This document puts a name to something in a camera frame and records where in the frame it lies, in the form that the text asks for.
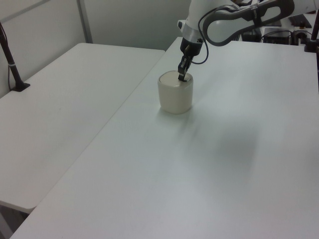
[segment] wall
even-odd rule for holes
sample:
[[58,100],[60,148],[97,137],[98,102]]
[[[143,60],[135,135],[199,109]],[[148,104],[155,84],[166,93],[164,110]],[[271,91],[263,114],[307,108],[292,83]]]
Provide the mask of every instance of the wall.
[[190,0],[84,0],[93,43],[167,50]]
[[[85,42],[76,0],[50,0],[2,25],[23,81]],[[0,98],[7,92],[7,61],[0,48]]]

